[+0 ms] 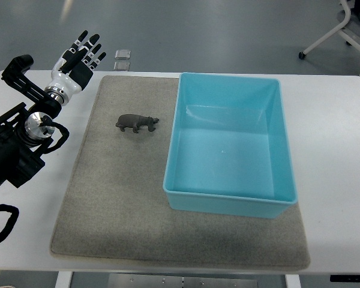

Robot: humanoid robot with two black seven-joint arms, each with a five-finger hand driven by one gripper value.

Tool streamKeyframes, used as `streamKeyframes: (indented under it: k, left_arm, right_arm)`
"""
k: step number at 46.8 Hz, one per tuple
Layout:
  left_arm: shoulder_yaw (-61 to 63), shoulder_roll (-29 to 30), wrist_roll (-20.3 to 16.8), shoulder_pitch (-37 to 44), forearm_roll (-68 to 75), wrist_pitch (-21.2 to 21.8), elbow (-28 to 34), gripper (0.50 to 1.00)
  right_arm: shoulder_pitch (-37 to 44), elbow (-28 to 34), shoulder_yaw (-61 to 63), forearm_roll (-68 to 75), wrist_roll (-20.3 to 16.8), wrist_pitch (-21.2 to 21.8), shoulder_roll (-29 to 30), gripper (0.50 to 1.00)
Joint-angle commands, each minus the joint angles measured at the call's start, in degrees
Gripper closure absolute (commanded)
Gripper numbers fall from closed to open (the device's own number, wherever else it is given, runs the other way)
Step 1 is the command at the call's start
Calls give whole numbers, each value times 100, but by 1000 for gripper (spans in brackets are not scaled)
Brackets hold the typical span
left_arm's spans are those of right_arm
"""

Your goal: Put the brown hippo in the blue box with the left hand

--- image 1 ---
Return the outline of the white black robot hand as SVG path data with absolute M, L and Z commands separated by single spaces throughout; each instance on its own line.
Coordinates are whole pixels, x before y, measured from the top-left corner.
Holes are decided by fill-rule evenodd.
M 87 35 L 88 31 L 83 31 L 61 55 L 52 69 L 52 81 L 44 90 L 62 106 L 87 87 L 94 70 L 106 57 L 106 52 L 100 51 L 100 36 Z

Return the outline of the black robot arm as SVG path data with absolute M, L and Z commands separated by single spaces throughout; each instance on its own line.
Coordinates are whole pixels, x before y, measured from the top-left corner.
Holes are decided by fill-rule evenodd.
M 20 103 L 0 116 L 0 186 L 8 181 L 16 188 L 33 178 L 45 165 L 41 156 L 59 149 L 69 132 L 54 122 L 64 99 L 31 82 L 25 73 L 31 55 L 13 58 L 2 73 L 3 81 L 33 102 L 30 109 Z

